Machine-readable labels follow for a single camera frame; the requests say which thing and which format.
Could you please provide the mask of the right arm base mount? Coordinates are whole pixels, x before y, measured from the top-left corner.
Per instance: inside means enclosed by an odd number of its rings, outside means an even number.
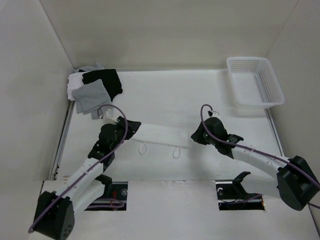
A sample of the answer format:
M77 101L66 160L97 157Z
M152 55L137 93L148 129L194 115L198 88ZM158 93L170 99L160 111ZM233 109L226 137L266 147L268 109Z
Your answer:
M244 178L251 173L243 171L234 179L215 182L218 209L220 211L253 211L265 210L263 195L248 193L242 186Z

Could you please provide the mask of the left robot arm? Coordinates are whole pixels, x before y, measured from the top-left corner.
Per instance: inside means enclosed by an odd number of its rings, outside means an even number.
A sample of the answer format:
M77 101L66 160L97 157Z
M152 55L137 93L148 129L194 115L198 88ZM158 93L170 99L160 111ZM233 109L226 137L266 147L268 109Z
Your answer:
M115 159L116 149L131 139L140 126L141 122L122 116L104 124L81 167L57 190L40 194L28 232L38 232L53 240L67 239L78 213L93 208L96 199L105 200L112 195L112 178L103 173Z

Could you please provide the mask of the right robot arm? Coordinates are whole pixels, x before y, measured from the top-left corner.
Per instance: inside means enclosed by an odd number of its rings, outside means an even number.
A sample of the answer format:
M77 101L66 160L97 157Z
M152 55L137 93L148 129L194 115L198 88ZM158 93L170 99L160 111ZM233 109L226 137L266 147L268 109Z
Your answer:
M212 145L221 155L251 165L272 178L271 183L246 181L250 172L242 171L231 180L227 186L229 192L220 199L231 196L243 204L257 195L269 195L301 211L320 191L320 183L304 158L279 157L248 146L243 137L228 133L217 117L202 121L190 138L200 145Z

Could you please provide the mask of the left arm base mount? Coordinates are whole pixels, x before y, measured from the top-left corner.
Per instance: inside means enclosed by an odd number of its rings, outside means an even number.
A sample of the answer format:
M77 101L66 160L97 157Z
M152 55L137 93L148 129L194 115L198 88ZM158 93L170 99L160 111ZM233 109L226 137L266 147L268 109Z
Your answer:
M128 182L113 182L86 211L126 211L128 187Z

